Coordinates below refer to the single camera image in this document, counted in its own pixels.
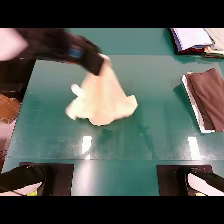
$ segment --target stack of cloth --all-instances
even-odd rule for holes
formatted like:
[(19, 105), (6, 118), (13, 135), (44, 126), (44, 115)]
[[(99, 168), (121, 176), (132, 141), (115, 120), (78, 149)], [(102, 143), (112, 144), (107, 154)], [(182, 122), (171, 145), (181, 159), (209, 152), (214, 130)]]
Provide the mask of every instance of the stack of cloth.
[(213, 44), (205, 47), (205, 57), (224, 58), (224, 28), (204, 28)]
[(212, 40), (203, 28), (170, 28), (176, 54), (202, 54)]
[(202, 73), (188, 73), (182, 77), (200, 131), (224, 130), (224, 81), (212, 68)]

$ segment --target table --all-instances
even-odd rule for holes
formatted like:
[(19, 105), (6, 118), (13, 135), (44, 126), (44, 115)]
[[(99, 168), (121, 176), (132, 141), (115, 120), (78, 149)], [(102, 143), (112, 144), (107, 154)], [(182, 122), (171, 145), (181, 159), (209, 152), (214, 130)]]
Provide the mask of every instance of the table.
[[(86, 71), (72, 64), (38, 61), (34, 67), (3, 172), (19, 162), (74, 163), (72, 195), (158, 195), (156, 165), (211, 164), (224, 176), (224, 133), (201, 134), (181, 77), (215, 67), (222, 59), (176, 56), (168, 30), (69, 29), (98, 44), (127, 95), (133, 116), (95, 127), (72, 121), (65, 108), (73, 83)], [(84, 136), (90, 149), (82, 154)]]

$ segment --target tabletop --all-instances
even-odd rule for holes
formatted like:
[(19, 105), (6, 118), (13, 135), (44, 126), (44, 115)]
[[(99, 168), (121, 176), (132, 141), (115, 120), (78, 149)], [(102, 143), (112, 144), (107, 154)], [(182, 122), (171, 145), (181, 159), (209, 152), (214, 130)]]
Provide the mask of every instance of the tabletop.
[[(175, 55), (165, 28), (69, 32), (101, 47), (138, 107), (131, 117), (107, 126), (73, 121), (65, 108), (75, 98), (71, 85), (81, 85), (86, 71), (73, 64), (37, 61), (3, 172), (21, 161), (74, 163), (72, 195), (158, 195), (158, 164), (211, 164), (224, 176), (224, 133), (200, 133), (181, 83), (187, 72), (213, 67), (223, 76), (222, 59)], [(85, 136), (92, 141), (83, 153)]]

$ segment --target crumpled cloth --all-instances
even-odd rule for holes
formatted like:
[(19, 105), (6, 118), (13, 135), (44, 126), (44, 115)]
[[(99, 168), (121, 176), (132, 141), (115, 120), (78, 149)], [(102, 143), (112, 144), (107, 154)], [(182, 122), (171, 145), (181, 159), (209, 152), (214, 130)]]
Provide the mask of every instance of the crumpled cloth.
[(100, 75), (87, 73), (81, 89), (72, 86), (78, 97), (66, 108), (66, 114), (88, 118), (93, 125), (108, 125), (112, 121), (131, 116), (138, 103), (134, 95), (126, 96), (111, 67), (109, 57), (105, 58)]

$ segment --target brown floor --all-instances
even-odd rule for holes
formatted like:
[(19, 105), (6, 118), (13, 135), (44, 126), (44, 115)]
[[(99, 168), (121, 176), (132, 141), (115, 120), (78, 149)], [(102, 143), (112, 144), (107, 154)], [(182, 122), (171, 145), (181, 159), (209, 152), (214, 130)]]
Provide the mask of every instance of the brown floor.
[(0, 172), (3, 167), (5, 157), (7, 155), (14, 127), (15, 127), (15, 121), (11, 125), (0, 122)]

